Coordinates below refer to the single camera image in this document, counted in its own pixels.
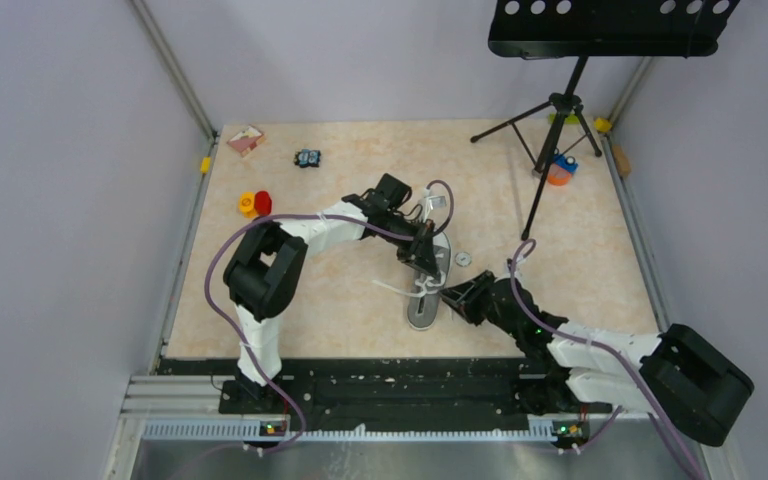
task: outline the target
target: yellow object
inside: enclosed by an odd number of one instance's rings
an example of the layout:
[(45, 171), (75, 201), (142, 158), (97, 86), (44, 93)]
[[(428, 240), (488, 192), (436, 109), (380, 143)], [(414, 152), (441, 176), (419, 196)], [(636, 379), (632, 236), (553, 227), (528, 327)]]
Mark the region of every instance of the yellow object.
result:
[(254, 193), (246, 192), (240, 196), (240, 202), (237, 205), (240, 209), (240, 213), (246, 216), (246, 218), (254, 218), (257, 216), (257, 210), (254, 209)]
[(596, 120), (593, 120), (593, 127), (599, 132), (599, 133), (608, 133), (611, 131), (612, 128), (614, 128), (613, 125), (611, 125), (611, 122), (608, 120), (599, 117)]

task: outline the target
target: white robotic arm segment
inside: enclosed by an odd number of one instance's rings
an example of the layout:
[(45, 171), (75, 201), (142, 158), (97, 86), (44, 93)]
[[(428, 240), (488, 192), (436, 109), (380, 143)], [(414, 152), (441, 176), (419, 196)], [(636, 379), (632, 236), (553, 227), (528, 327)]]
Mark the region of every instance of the white robotic arm segment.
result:
[(652, 405), (628, 375), (620, 377), (586, 368), (573, 368), (566, 381), (570, 391), (583, 403), (610, 403), (624, 409), (652, 413)]
[[(641, 358), (651, 355), (661, 343), (661, 339), (655, 334), (634, 335), (611, 332), (609, 330), (586, 327), (572, 321), (558, 327), (558, 331), (610, 345), (622, 353), (634, 365), (635, 369), (640, 369)], [(622, 378), (628, 376), (617, 359), (601, 348), (567, 340), (560, 336), (555, 336), (546, 347), (549, 349), (552, 357), (555, 358), (555, 361), (558, 362), (558, 365), (562, 367), (596, 370)]]
[[(366, 216), (354, 205), (339, 202), (320, 212), (323, 216), (317, 220), (281, 220), (277, 223), (281, 230), (291, 237), (298, 237), (307, 244), (305, 258), (310, 258), (340, 243), (360, 240), (364, 227), (343, 220), (331, 220), (324, 215), (342, 215), (366, 221)], [(244, 305), (236, 304), (237, 318), (240, 327), (246, 334), (249, 347), (254, 352), (257, 362), (263, 371), (273, 378), (281, 371), (281, 355), (278, 352), (281, 337), (281, 326), (284, 312), (270, 318), (257, 321), (254, 314)], [(237, 362), (240, 372), (250, 380), (266, 385), (266, 380), (254, 368), (254, 364), (245, 351), (245, 345), (240, 342), (240, 359)]]
[(365, 222), (366, 216), (360, 208), (346, 202), (338, 202), (326, 208), (320, 214), (320, 220), (279, 220), (281, 230), (293, 237), (299, 237), (307, 244), (307, 258), (317, 255), (334, 245), (352, 240), (360, 240), (365, 228), (363, 225), (343, 220), (330, 220), (324, 215), (342, 215)]

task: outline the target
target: perforated stand top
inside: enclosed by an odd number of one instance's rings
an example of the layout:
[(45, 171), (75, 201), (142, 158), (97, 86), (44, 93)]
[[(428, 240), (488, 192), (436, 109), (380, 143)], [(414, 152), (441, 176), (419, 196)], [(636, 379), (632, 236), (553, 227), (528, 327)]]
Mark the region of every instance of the perforated stand top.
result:
[(739, 2), (499, 0), (488, 45), (500, 57), (704, 57)]

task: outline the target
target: black music stand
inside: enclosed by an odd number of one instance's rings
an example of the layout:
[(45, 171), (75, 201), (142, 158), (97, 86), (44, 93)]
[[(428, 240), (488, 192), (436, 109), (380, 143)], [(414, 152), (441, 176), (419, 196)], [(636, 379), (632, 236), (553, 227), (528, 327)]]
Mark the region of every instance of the black music stand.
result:
[[(717, 51), (717, 38), (740, 0), (497, 0), (488, 46), (500, 57), (525, 60), (578, 57), (564, 93), (470, 138), (475, 143), (511, 126), (540, 173), (522, 239), (529, 238), (549, 166), (564, 122), (575, 115), (597, 157), (602, 151), (582, 115), (575, 88), (589, 57), (703, 57)], [(554, 107), (556, 114), (537, 159), (516, 122)]]

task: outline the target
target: small package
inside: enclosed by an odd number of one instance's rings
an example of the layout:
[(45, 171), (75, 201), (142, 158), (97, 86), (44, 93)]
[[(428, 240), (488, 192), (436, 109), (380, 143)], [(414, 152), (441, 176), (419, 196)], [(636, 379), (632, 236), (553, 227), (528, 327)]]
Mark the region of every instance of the small package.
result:
[(263, 135), (263, 132), (251, 125), (246, 125), (240, 133), (228, 140), (228, 146), (236, 150), (241, 157), (245, 157), (255, 147), (263, 143), (264, 140), (266, 140), (266, 137)]

